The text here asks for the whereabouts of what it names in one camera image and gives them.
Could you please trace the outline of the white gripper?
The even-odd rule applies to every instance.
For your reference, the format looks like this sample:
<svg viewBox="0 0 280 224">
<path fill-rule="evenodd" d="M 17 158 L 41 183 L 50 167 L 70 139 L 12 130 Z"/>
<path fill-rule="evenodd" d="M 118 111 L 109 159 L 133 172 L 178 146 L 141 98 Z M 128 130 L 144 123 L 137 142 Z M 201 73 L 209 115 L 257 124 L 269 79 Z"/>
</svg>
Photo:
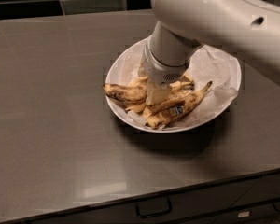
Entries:
<svg viewBox="0 0 280 224">
<path fill-rule="evenodd" d="M 178 35 L 150 35 L 141 64 L 150 78 L 146 105 L 161 103 L 171 92 L 165 83 L 178 81 L 189 68 L 190 41 Z"/>
</svg>

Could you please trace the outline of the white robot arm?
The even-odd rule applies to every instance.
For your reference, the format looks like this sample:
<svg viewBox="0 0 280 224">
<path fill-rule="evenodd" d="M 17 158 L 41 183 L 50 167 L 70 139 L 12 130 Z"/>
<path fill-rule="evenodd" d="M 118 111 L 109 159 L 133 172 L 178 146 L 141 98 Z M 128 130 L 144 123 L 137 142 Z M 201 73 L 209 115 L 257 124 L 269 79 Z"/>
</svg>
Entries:
<svg viewBox="0 0 280 224">
<path fill-rule="evenodd" d="M 156 104 L 203 45 L 245 61 L 280 86 L 280 7 L 262 0 L 150 0 L 157 24 L 143 68 Z"/>
</svg>

